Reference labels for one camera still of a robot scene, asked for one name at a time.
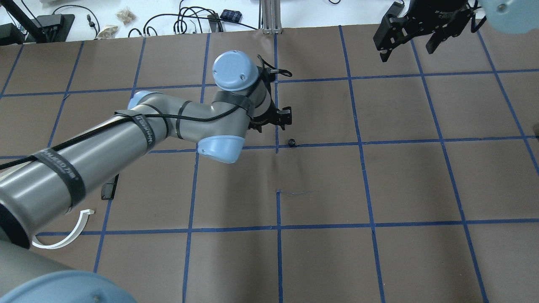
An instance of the white curved object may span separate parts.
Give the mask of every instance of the white curved object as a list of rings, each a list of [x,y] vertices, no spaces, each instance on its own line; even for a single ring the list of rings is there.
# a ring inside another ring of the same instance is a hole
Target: white curved object
[[[93,211],[91,209],[81,210],[80,214],[79,214],[79,221],[75,225],[75,228],[62,241],[60,241],[60,242],[58,242],[56,244],[43,245],[35,236],[33,236],[32,245],[34,245],[35,247],[40,248],[40,249],[59,249],[59,248],[62,248],[64,246],[66,246],[67,244],[73,242],[80,235],[80,233],[82,232],[82,230],[86,226],[86,222],[88,222],[88,216],[92,215],[94,213],[95,213],[95,211]]]

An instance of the robotic arm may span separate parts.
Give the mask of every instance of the robotic arm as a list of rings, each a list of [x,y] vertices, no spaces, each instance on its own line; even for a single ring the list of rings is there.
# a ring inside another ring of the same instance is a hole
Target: robotic arm
[[[109,298],[110,301],[132,302],[114,300],[130,296],[103,277],[69,271],[66,266],[25,249],[30,247],[35,234],[78,205],[85,193],[101,187],[168,136],[197,142],[201,155],[234,163],[247,129],[261,132],[262,125],[268,123],[283,129],[290,125],[292,110],[287,107],[280,111],[275,107],[270,82],[277,73],[292,74],[260,59],[262,67],[257,67],[240,51],[220,55],[212,73],[221,90],[211,105],[156,92],[138,92],[128,110],[117,111],[103,124],[22,159],[19,162],[24,163],[1,174],[0,297],[5,296],[0,302],[43,302],[42,291],[54,292],[57,284],[66,288],[65,283],[78,285],[78,292],[71,297],[63,293],[63,297],[50,298],[50,302],[94,302],[92,294],[102,290],[119,296]]]
[[[382,62],[389,59],[397,46],[424,35],[432,35],[426,45],[432,54],[449,37],[459,36],[470,19],[472,32],[476,32],[487,18],[476,26],[475,11],[479,8],[485,10],[489,22],[498,31],[525,33],[539,28],[537,0],[475,0],[474,6],[468,0],[410,0],[410,8],[403,17],[399,15],[404,2],[393,2],[374,35]]]

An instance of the black metal pole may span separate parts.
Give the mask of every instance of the black metal pole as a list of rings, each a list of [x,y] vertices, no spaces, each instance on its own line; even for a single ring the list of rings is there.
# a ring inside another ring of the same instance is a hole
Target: black metal pole
[[[0,0],[0,4],[5,7],[13,18],[15,18],[19,23],[28,31],[32,37],[36,40],[37,43],[46,43],[47,37],[43,31],[37,27],[30,18],[20,9],[20,7],[13,2],[13,0]]]

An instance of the white floor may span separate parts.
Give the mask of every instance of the white floor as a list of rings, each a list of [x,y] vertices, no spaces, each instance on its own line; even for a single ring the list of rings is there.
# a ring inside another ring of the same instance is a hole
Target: white floor
[[[20,0],[15,2],[26,12]],[[130,29],[142,29],[144,23],[154,15],[160,13],[177,13],[179,0],[56,0],[42,4],[39,0],[25,0],[26,5],[34,15],[49,15],[52,11],[66,4],[77,4],[90,8],[96,14],[101,27],[117,25],[119,31],[116,38],[127,37]],[[281,0],[281,22],[283,27],[316,27],[349,24],[375,24],[391,6],[393,0],[341,0],[340,4],[330,4],[328,0]],[[202,6],[212,9],[219,14],[224,9],[239,10],[243,14],[241,22],[250,26],[258,25],[258,0],[185,0],[183,6]],[[116,13],[129,7],[137,15],[137,20],[123,25],[116,17]],[[88,11],[80,8],[65,8],[58,13],[72,13],[75,22],[71,29],[68,41],[93,39],[95,32],[88,26],[86,15]],[[159,35],[172,35],[174,16],[158,17],[149,25],[154,27]],[[11,22],[4,8],[0,8],[0,24]],[[194,25],[187,21],[189,30],[194,31]],[[202,20],[203,32],[209,32],[208,21]],[[248,30],[235,24],[225,24],[225,31]]]

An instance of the grid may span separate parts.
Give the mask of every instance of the grid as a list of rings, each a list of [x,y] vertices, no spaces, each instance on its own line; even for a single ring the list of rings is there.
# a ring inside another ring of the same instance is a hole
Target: grid
[[[193,176],[193,182],[192,182],[192,192],[191,192],[191,201],[190,201],[190,212],[189,212],[189,226],[186,229],[150,229],[150,230],[107,230],[107,223],[108,223],[108,217],[110,213],[110,209],[112,206],[112,201],[109,200],[107,203],[106,213],[105,213],[105,219],[102,225],[101,230],[94,230],[94,231],[84,231],[82,232],[82,235],[96,235],[99,236],[99,246],[97,250],[97,254],[95,256],[95,265],[94,265],[94,272],[97,272],[99,268],[99,262],[100,262],[100,256],[101,256],[101,250],[103,247],[103,241],[106,238],[107,235],[132,235],[132,234],[160,234],[160,233],[185,233],[187,236],[186,240],[186,251],[185,251],[185,267],[184,267],[184,273],[183,273],[183,285],[182,285],[182,292],[183,292],[183,298],[182,301],[186,302],[186,293],[188,288],[188,280],[189,280],[189,264],[190,264],[190,253],[191,253],[191,239],[192,235],[196,233],[205,233],[205,232],[239,232],[239,231],[261,231],[261,230],[276,230],[277,231],[277,258],[278,258],[278,293],[279,293],[279,302],[285,302],[284,297],[284,287],[283,287],[283,268],[282,268],[282,243],[281,243],[281,232],[283,230],[302,230],[302,229],[370,229],[371,232],[371,238],[372,238],[372,245],[373,245],[373,255],[374,255],[374,261],[376,266],[376,274],[378,279],[378,288],[379,288],[379,296],[381,299],[381,302],[386,302],[385,299],[385,292],[384,292],[384,283],[383,283],[383,277],[382,277],[382,269],[381,269],[381,261],[379,258],[379,252],[378,252],[378,242],[377,242],[377,228],[383,228],[383,227],[404,227],[404,226],[445,226],[445,225],[458,225],[462,226],[464,228],[464,232],[466,235],[466,241],[469,248],[469,253],[472,258],[475,274],[477,281],[479,283],[479,288],[481,291],[482,300],[484,302],[489,302],[488,299],[488,293],[485,290],[483,279],[481,276],[481,268],[478,265],[478,261],[475,256],[474,251],[474,245],[472,243],[472,239],[470,236],[469,226],[470,225],[481,225],[481,224],[513,224],[513,223],[539,223],[539,218],[518,218],[518,219],[484,219],[484,220],[467,220],[465,216],[464,209],[461,204],[459,191],[457,189],[457,183],[455,181],[455,177],[453,174],[452,166],[450,163],[450,157],[448,156],[448,152],[446,150],[445,143],[446,142],[466,142],[466,141],[503,141],[503,140],[522,140],[524,144],[526,145],[526,149],[529,153],[529,156],[533,162],[534,168],[539,175],[539,166],[537,163],[537,159],[534,157],[533,150],[529,144],[528,139],[535,138],[534,136],[526,136],[524,133],[524,130],[522,128],[521,123],[519,122],[517,115],[513,109],[512,103],[508,97],[508,94],[502,84],[502,81],[500,80],[499,74],[504,73],[537,73],[539,72],[539,69],[526,69],[526,70],[504,70],[504,71],[498,71],[494,63],[490,57],[489,50],[487,49],[487,46],[483,40],[483,37],[481,36],[481,33],[478,32],[479,39],[481,41],[482,47],[484,49],[484,52],[488,58],[488,61],[492,67],[491,71],[478,71],[478,72],[452,72],[452,73],[424,73],[421,62],[418,56],[418,52],[416,50],[416,46],[413,41],[411,41],[411,46],[413,49],[413,53],[416,59],[417,66],[419,68],[419,73],[417,74],[398,74],[398,75],[375,75],[375,76],[361,76],[361,77],[352,77],[351,71],[350,71],[350,64],[349,64],[349,57],[347,53],[347,45],[344,38],[342,27],[339,26],[339,33],[340,33],[340,39],[342,43],[342,51],[344,54],[345,59],[345,65],[347,70],[347,77],[339,77],[339,78],[314,78],[314,79],[292,79],[292,80],[282,80],[277,79],[277,81],[274,84],[274,101],[276,105],[278,106],[279,100],[278,100],[278,89],[280,84],[285,83],[293,83],[293,82],[319,82],[319,81],[340,81],[345,80],[348,82],[349,86],[349,93],[351,98],[351,109],[353,112],[353,118],[354,118],[354,126],[355,126],[355,132],[357,136],[356,142],[337,142],[337,143],[308,143],[308,144],[300,144],[297,148],[310,148],[310,147],[337,147],[337,146],[357,146],[358,151],[360,154],[360,161],[361,161],[361,169],[362,169],[362,175],[363,175],[363,182],[364,182],[364,189],[365,194],[367,198],[367,208],[368,208],[368,215],[369,215],[369,222],[368,223],[358,223],[358,224],[308,224],[308,225],[283,225],[281,224],[281,190],[277,190],[275,193],[275,207],[276,207],[276,216],[277,216],[277,224],[276,225],[263,225],[263,226],[245,226],[245,227],[235,227],[235,228],[194,228],[193,227],[193,218],[194,218],[194,211],[195,211],[195,197],[196,197],[196,188],[197,188],[197,175],[198,175],[198,167],[199,167],[199,155],[194,149],[181,149],[181,150],[154,150],[151,153],[154,154],[160,154],[160,153],[195,153],[195,162],[194,162],[194,176]],[[62,115],[62,111],[64,108],[64,104],[66,101],[66,98],[69,97],[71,94],[80,94],[80,93],[92,93],[92,92],[117,92],[117,91],[130,91],[131,96],[137,91],[141,89],[163,89],[163,88],[200,88],[201,89],[201,100],[202,103],[204,100],[204,91],[206,87],[212,87],[215,86],[215,84],[207,84],[206,83],[206,69],[208,66],[208,53],[210,48],[210,39],[212,35],[207,35],[206,38],[206,45],[205,45],[205,56],[204,56],[204,72],[202,77],[202,83],[200,85],[176,85],[176,86],[157,86],[157,87],[140,87],[137,85],[137,80],[139,77],[139,71],[141,69],[141,64],[143,60],[143,54],[144,54],[144,48],[146,45],[146,38],[143,38],[142,40],[142,47],[140,51],[139,56],[139,62],[135,74],[135,80],[133,82],[132,87],[124,87],[124,88],[111,88],[111,89],[95,89],[95,90],[84,90],[84,91],[72,91],[70,90],[71,83],[73,80],[73,76],[75,75],[75,72],[77,70],[77,65],[79,63],[79,59],[81,56],[81,53],[83,51],[83,48],[85,46],[85,42],[82,42],[80,44],[80,49],[77,54],[77,58],[75,60],[75,64],[73,66],[71,76],[69,79],[69,82],[67,84],[67,87],[65,91],[62,92],[43,92],[43,93],[21,93],[21,94],[5,94],[6,88],[8,86],[8,83],[10,81],[10,78],[13,74],[13,71],[15,70],[15,67],[17,66],[17,63],[19,61],[20,55],[23,51],[24,46],[22,46],[17,54],[17,57],[15,59],[15,62],[11,68],[11,71],[8,75],[8,78],[5,82],[5,85],[2,89],[2,92],[0,93],[0,100],[3,97],[23,97],[23,96],[39,96],[39,95],[62,95],[63,99],[60,105],[60,109],[58,111],[56,121],[54,123],[54,126],[51,131],[51,135],[48,142],[48,147],[51,146],[52,140],[54,138],[58,122],[60,120],[60,117]],[[278,67],[278,41],[279,36],[274,36],[274,63],[275,66]],[[452,139],[445,139],[443,137],[436,111],[434,109],[434,105],[430,96],[429,87],[427,85],[426,78],[428,77],[438,77],[438,76],[452,76],[452,75],[477,75],[477,74],[492,74],[495,76],[496,81],[499,85],[499,89],[501,90],[503,97],[507,103],[507,106],[510,110],[510,113],[515,120],[515,123],[518,127],[518,130],[520,132],[520,136],[506,136],[506,137],[486,137],[486,138],[477,138],[477,137],[465,137],[465,138],[452,138]],[[356,104],[355,104],[355,93],[353,88],[353,80],[361,80],[361,79],[386,79],[386,78],[420,78],[426,97],[429,102],[429,107],[432,113],[432,117],[434,119],[434,124],[436,126],[436,131],[438,134],[438,138],[436,139],[421,139],[421,140],[387,140],[387,141],[363,141],[361,137],[361,130],[360,125],[358,123],[358,115],[356,112]],[[431,221],[431,222],[391,222],[391,223],[376,223],[374,219],[374,214],[372,210],[372,204],[371,204],[371,197],[370,197],[370,187],[369,187],[369,175],[368,175],[368,169],[365,165],[365,158],[364,158],[364,150],[363,147],[371,144],[409,144],[409,143],[439,143],[441,146],[441,149],[443,151],[443,155],[445,158],[445,162],[447,165],[447,171],[451,179],[451,185],[453,187],[455,199],[458,205],[459,213],[460,213],[460,220],[457,221]],[[275,127],[275,145],[274,146],[246,146],[244,149],[275,149],[275,152],[278,153],[279,149],[285,149],[290,148],[286,144],[279,144],[279,131],[278,128]],[[10,156],[0,156],[0,159],[17,159],[23,157],[23,155],[10,155]],[[43,232],[40,233],[40,236],[65,236],[69,234],[69,231],[65,232]]]

